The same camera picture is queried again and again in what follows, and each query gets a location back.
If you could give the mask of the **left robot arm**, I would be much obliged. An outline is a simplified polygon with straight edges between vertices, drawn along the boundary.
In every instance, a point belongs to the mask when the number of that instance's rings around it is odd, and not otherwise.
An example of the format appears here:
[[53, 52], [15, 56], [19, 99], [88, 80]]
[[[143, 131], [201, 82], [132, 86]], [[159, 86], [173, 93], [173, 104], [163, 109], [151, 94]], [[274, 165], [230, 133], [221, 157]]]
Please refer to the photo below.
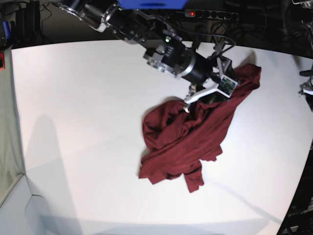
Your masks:
[[[303, 27], [308, 32], [309, 45], [313, 49], [313, 1], [312, 0], [292, 0], [294, 6], [301, 10], [301, 22]], [[300, 95], [313, 95], [313, 67], [309, 70], [303, 70], [300, 76], [308, 77], [308, 81], [300, 85]]]

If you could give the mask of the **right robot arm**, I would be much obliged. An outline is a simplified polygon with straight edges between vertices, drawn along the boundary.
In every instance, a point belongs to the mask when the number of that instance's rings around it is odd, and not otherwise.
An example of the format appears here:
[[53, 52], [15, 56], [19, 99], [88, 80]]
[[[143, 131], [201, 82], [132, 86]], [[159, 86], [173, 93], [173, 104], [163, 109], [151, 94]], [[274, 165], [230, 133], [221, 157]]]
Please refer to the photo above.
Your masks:
[[116, 0], [58, 0], [55, 6], [86, 22], [93, 30], [111, 28], [116, 38], [146, 49], [147, 64], [190, 82], [185, 112], [204, 97], [229, 99], [239, 86], [231, 59], [223, 54], [236, 43], [221, 34], [189, 31], [150, 10], [125, 9]]

